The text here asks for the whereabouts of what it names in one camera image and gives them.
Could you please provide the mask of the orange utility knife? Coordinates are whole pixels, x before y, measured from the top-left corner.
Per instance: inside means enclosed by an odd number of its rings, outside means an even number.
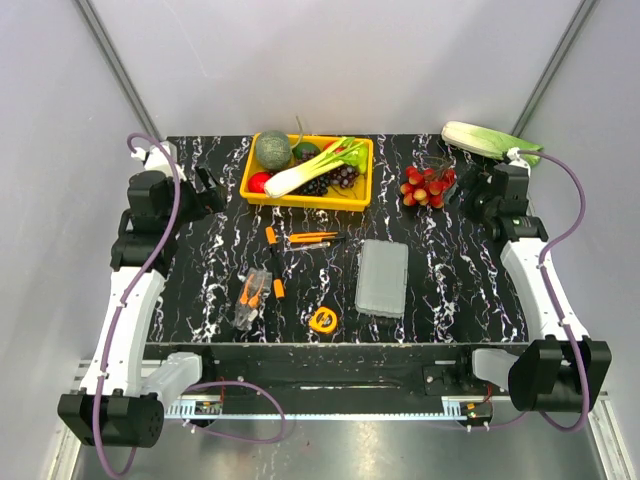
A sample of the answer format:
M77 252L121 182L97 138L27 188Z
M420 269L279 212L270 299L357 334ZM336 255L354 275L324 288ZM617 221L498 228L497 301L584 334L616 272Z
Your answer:
M305 232L293 233L288 237L291 244L322 243L342 240L344 235L340 232Z

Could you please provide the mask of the orange black screwdriver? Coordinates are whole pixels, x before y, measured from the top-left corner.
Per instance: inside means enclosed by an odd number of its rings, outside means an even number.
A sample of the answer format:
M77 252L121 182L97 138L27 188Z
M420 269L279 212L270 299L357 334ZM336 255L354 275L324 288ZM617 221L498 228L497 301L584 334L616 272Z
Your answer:
M274 229L271 226L265 228L265 235L269 244L269 250L271 253L271 270L272 270L272 285L275 297L278 300L285 298L285 287L282 277L282 262L278 239Z

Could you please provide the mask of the grey plastic tool case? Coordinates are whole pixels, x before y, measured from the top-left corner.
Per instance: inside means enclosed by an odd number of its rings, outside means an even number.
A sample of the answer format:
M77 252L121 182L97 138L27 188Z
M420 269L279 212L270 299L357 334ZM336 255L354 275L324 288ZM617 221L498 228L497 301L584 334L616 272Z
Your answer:
M361 314L402 319L405 312L409 249L376 239L363 242L358 263L355 308Z

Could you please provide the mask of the clear test pen screwdriver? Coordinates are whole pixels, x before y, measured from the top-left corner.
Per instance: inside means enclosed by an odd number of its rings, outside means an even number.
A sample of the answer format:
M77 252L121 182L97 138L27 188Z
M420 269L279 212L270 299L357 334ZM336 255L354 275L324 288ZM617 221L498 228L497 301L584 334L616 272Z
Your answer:
M304 245L300 245L300 246L290 247L289 249L287 249L285 251L287 251L287 252L297 252L297 251L324 249L324 248L329 247L330 245L331 245L331 242L329 242L329 241L316 242L316 243L309 243L309 244L304 244Z

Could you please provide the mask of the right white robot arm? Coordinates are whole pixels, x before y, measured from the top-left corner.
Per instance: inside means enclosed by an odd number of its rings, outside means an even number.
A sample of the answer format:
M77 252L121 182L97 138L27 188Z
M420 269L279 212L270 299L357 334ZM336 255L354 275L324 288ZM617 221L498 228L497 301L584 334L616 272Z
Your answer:
M458 181L461 211L480 224L515 287L530 343L520 354L477 348L474 377L504 389L520 412L576 413L583 424L593 409L612 362L604 341L591 339L571 308L551 250L566 239L548 236L529 212L528 151L513 147L484 171L469 169Z

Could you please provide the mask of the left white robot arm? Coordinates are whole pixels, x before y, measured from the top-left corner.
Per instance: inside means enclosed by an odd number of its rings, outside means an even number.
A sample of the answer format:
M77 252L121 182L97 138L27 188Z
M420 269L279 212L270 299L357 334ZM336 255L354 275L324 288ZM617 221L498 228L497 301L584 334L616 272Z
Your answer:
M142 373L147 333L176 255L182 226L221 213L224 187L202 167L198 188L169 141L133 148L143 169L129 180L129 206L111 248L110 294L98 345L75 393L60 397L59 418L84 445L150 448L166 410L201 379L203 360L173 353Z

